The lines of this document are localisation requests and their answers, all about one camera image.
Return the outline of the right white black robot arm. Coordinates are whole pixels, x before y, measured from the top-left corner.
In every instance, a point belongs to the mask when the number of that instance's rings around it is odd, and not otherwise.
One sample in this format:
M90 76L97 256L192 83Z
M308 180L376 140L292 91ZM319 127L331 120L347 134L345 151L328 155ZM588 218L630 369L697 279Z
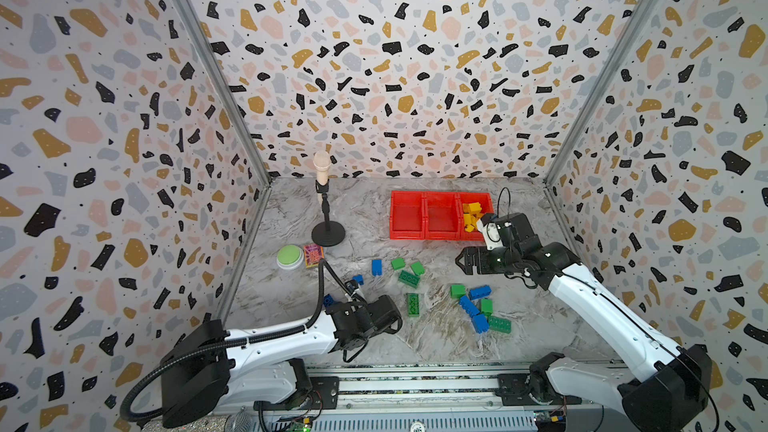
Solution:
M707 408L712 360L683 348L622 303L565 245L544 245L522 213L483 215L482 247L466 247L456 264L467 275L520 279L564 302L611 346L625 372L552 352L532 363L526 393L537 403L578 397L622 413L640 431L680 431Z

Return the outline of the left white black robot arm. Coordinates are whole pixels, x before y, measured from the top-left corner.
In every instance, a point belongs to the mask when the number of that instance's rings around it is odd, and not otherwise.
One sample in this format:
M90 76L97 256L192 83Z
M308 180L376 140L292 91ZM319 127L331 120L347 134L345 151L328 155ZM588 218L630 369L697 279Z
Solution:
M161 422L180 427L259 402L295 408L312 388L306 359L339 352L349 363L372 338L394 335L402 326L387 295L373 302L318 303L306 319L265 328L226 329L219 320L206 322L161 361Z

